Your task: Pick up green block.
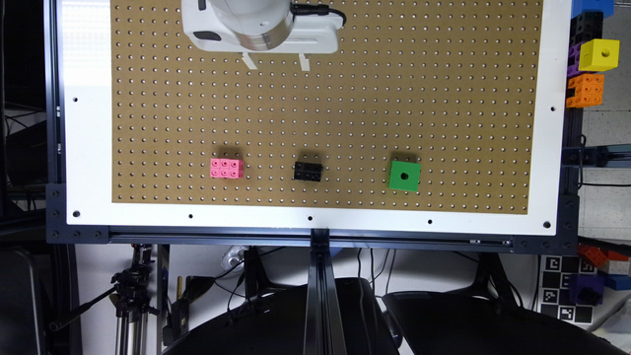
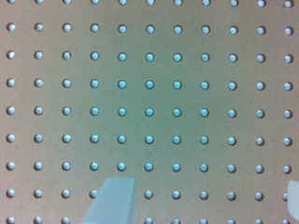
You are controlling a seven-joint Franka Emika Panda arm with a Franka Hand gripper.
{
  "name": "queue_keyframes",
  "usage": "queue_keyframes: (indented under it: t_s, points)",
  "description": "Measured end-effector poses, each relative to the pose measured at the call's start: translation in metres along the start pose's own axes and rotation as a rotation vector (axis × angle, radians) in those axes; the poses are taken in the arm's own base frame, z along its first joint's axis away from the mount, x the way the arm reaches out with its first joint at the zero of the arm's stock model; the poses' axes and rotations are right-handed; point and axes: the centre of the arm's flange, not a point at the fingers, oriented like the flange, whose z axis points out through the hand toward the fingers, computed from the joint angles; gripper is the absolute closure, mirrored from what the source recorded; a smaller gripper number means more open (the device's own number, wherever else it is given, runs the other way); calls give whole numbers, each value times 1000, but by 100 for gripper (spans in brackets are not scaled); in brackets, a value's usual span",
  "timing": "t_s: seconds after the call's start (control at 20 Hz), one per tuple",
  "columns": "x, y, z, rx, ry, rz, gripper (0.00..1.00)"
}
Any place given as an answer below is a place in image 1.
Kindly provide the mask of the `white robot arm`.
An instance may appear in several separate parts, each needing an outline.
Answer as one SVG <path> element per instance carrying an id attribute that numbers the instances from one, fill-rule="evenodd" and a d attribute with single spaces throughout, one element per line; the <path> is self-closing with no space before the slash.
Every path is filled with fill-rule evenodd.
<path id="1" fill-rule="evenodd" d="M 236 52 L 255 70 L 250 57 L 257 52 L 296 54 L 309 71 L 310 54 L 338 50 L 337 32 L 346 15 L 326 4 L 290 0 L 182 0 L 185 34 L 205 51 Z"/>

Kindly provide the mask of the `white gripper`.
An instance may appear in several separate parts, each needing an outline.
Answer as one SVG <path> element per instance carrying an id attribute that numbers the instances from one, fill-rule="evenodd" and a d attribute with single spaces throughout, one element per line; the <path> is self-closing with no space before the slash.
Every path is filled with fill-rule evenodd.
<path id="1" fill-rule="evenodd" d="M 200 49 L 242 52 L 249 70 L 257 64 L 249 52 L 300 53 L 302 71 L 310 71 L 306 54 L 333 53 L 343 17 L 324 4 L 290 0 L 182 0 L 184 33 Z"/>

